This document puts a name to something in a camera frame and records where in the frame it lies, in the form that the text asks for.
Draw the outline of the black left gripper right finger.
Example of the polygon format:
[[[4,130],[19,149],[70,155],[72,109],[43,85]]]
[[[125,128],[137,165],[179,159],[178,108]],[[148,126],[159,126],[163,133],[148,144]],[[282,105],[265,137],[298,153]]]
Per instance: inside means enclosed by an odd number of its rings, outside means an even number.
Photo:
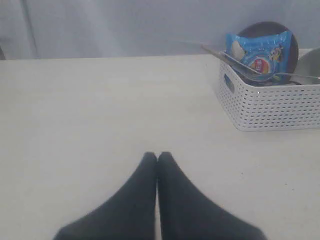
[[[162,239],[266,239],[259,228],[232,215],[198,190],[170,152],[158,157],[157,180]]]

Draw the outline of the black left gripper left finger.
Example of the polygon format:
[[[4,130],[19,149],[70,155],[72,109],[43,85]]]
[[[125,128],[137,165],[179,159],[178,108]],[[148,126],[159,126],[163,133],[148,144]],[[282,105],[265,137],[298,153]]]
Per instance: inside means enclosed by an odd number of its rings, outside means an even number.
[[[62,227],[56,240],[153,240],[157,157],[144,153],[126,183],[101,206]]]

